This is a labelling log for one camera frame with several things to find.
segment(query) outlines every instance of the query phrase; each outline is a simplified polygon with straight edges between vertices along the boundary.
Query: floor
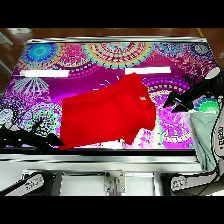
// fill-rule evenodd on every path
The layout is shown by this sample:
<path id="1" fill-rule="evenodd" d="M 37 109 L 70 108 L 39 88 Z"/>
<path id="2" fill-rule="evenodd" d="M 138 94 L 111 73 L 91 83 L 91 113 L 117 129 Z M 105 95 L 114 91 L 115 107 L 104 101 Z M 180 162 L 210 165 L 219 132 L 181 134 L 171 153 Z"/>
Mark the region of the floor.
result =
<path id="1" fill-rule="evenodd" d="M 0 60 L 11 70 L 29 39 L 77 36 L 194 36 L 206 37 L 220 66 L 224 66 L 224 28 L 29 28 L 28 33 L 0 28 L 13 45 L 0 44 Z M 0 71 L 0 92 L 9 80 Z"/>

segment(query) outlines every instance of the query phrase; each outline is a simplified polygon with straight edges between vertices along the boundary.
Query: red t-shirt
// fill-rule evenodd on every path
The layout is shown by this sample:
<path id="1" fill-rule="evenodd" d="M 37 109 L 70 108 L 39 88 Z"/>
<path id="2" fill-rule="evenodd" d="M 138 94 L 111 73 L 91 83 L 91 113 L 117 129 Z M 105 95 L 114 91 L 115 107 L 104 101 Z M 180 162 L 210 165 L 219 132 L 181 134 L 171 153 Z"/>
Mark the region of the red t-shirt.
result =
<path id="1" fill-rule="evenodd" d="M 68 149 L 124 139 L 132 144 L 141 128 L 153 130 L 155 104 L 139 75 L 133 73 L 115 85 L 62 100 L 60 139 Z"/>

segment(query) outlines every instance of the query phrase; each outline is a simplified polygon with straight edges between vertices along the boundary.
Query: green cloth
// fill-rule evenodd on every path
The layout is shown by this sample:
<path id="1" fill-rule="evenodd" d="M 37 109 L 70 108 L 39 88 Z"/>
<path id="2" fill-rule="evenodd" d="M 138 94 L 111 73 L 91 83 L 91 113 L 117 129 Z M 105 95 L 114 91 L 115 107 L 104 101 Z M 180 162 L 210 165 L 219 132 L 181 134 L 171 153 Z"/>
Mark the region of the green cloth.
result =
<path id="1" fill-rule="evenodd" d="M 216 167 L 211 151 L 211 132 L 217 114 L 195 112 L 190 114 L 191 133 L 197 157 L 205 171 L 212 171 Z"/>

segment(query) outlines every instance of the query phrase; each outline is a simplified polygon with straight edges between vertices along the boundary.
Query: folded garment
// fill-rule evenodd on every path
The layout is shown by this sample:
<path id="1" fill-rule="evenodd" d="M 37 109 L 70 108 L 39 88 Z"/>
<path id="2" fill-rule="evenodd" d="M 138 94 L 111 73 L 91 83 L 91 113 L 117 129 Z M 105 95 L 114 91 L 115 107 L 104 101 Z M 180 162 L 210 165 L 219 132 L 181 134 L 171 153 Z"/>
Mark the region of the folded garment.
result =
<path id="1" fill-rule="evenodd" d="M 60 139 L 68 149 L 124 139 L 132 144 L 141 128 L 153 130 L 155 104 L 137 74 L 116 84 L 62 100 Z"/>
<path id="2" fill-rule="evenodd" d="M 211 132 L 217 114 L 195 112 L 190 115 L 191 133 L 197 157 L 204 171 L 213 171 L 216 163 L 211 151 Z"/>

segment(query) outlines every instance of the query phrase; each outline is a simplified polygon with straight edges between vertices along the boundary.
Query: red cloth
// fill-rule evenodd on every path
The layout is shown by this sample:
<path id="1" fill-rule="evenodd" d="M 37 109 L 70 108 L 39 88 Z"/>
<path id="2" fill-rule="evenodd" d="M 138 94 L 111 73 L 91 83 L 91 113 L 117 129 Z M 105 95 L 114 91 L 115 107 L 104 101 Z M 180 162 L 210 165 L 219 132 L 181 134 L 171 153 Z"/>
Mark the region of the red cloth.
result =
<path id="1" fill-rule="evenodd" d="M 141 128 L 153 130 L 155 104 L 137 74 L 115 85 L 62 100 L 60 139 L 68 149 L 124 139 L 132 144 Z"/>

